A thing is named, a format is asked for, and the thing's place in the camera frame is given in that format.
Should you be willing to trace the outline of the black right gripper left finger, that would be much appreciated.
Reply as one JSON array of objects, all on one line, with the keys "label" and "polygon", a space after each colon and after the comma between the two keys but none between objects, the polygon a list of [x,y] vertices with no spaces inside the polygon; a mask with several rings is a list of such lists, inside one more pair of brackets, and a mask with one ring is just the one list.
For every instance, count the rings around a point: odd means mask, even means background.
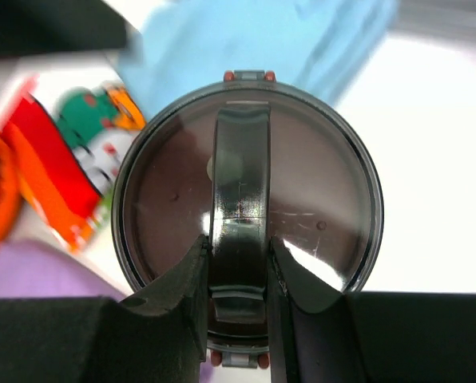
[{"label": "black right gripper left finger", "polygon": [[121,302],[0,299],[0,382],[196,382],[208,336],[208,240]]}]

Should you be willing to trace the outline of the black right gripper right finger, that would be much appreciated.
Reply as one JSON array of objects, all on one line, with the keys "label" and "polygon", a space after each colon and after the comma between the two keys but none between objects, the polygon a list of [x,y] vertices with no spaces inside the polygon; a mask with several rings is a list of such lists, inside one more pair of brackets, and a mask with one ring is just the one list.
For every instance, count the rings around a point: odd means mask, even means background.
[{"label": "black right gripper right finger", "polygon": [[267,271],[272,381],[476,382],[476,294],[345,294],[279,239]]}]

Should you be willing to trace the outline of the purple shorts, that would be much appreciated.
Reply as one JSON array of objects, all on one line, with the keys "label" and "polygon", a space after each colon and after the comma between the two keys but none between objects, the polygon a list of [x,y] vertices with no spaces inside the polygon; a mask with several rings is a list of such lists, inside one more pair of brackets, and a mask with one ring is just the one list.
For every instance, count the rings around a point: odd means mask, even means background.
[{"label": "purple shorts", "polygon": [[0,244],[0,298],[125,296],[71,256],[38,241]]}]

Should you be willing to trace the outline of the light blue trousers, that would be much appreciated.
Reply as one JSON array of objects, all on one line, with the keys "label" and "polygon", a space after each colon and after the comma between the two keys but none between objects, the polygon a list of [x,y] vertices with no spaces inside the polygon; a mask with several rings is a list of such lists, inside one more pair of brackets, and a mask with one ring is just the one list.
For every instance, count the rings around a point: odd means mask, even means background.
[{"label": "light blue trousers", "polygon": [[395,1],[179,1],[154,10],[117,61],[146,116],[228,70],[271,70],[334,104],[397,14]]}]

